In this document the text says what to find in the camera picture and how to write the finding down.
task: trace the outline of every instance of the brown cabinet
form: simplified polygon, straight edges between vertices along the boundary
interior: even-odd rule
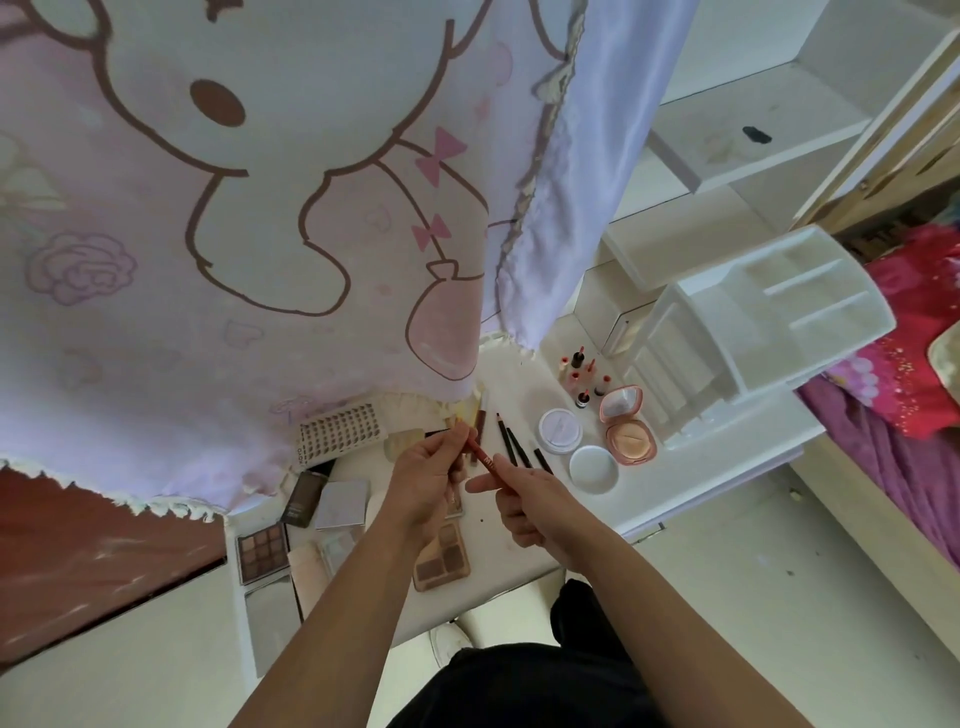
[[[0,470],[0,670],[225,557],[218,518],[135,516]]]

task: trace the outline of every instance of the wooden bed frame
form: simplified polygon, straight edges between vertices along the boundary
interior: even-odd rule
[[[960,571],[828,435],[791,466],[960,660]]]

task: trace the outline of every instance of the red pencil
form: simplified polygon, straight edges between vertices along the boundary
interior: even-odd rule
[[[484,464],[484,467],[488,471],[490,471],[493,479],[500,484],[501,488],[509,488],[509,486],[504,482],[503,478],[500,477],[499,473],[496,471],[496,466],[493,463],[493,459],[483,451],[483,448],[477,445],[477,441],[473,439],[472,435],[467,436],[467,447],[470,448],[471,452],[476,453],[476,456],[480,459],[480,462]]]

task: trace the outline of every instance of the brown eyeshadow palette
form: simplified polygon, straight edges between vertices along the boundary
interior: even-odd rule
[[[467,549],[456,521],[447,522],[414,565],[414,589],[426,592],[470,575]]]
[[[250,584],[287,566],[287,532],[282,523],[237,538],[240,583]]]

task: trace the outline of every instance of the white container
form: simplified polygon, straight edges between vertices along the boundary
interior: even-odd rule
[[[808,226],[667,286],[619,369],[643,388],[644,419],[674,448],[895,323],[866,271]]]
[[[540,444],[547,452],[567,455],[579,447],[584,439],[584,429],[568,409],[548,409],[537,426]]]

